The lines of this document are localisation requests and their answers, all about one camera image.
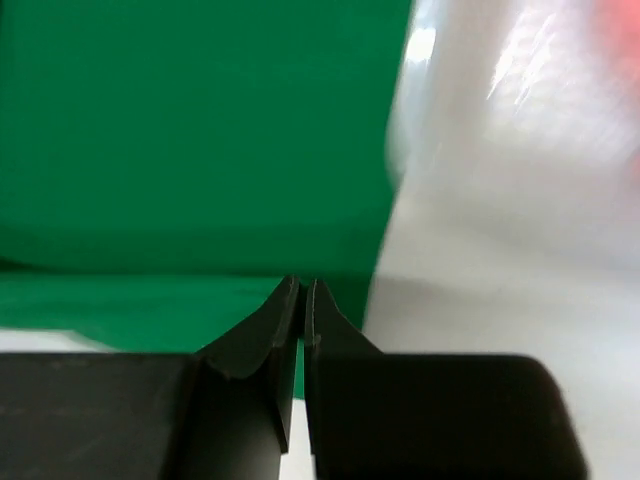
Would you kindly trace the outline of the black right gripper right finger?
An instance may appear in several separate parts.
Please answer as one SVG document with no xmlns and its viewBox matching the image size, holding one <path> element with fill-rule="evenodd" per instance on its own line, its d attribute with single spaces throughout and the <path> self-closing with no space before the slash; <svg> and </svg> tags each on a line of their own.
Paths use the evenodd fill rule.
<svg viewBox="0 0 640 480">
<path fill-rule="evenodd" d="M 305 401 L 321 479 L 585 479 L 559 387 L 536 359 L 393 354 L 307 290 Z"/>
</svg>

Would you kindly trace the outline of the green t shirt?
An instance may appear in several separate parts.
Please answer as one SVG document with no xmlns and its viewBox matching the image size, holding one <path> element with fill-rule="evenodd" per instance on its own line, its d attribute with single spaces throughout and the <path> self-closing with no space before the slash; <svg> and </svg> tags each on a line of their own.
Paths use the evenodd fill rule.
<svg viewBox="0 0 640 480">
<path fill-rule="evenodd" d="M 193 351 L 288 274 L 365 318 L 407 1 L 5 1 L 1 325 Z"/>
</svg>

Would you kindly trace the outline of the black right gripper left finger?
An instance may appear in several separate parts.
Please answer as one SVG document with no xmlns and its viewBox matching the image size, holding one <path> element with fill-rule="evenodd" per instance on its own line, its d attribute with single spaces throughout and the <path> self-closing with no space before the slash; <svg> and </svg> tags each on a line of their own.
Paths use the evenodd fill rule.
<svg viewBox="0 0 640 480">
<path fill-rule="evenodd" d="M 5 353 L 5 479 L 275 479 L 300 282 L 193 353 Z"/>
</svg>

